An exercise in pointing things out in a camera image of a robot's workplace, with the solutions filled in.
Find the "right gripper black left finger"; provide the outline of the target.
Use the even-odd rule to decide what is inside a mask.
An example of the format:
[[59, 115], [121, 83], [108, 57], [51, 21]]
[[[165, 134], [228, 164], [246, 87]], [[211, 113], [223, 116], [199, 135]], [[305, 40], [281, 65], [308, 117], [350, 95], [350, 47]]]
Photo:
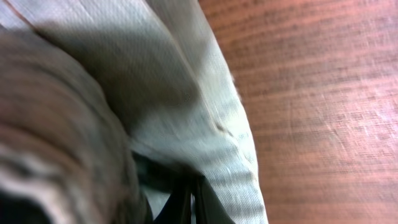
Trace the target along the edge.
[[190, 184], [180, 181], [153, 224], [191, 224], [191, 196]]

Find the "light blue denim shorts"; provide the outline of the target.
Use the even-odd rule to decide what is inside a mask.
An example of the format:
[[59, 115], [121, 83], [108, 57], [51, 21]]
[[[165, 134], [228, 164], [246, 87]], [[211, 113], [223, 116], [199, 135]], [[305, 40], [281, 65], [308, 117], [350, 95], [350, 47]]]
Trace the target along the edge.
[[198, 169], [235, 223], [268, 222], [246, 112], [197, 0], [2, 1], [1, 26], [79, 61], [134, 152]]

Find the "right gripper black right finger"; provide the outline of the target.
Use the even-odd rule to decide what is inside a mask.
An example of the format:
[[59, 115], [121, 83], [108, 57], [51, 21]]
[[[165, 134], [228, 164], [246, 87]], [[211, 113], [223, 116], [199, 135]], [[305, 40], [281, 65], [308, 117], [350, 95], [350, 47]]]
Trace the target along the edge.
[[194, 196], [197, 224], [235, 224], [204, 176], [195, 180]]

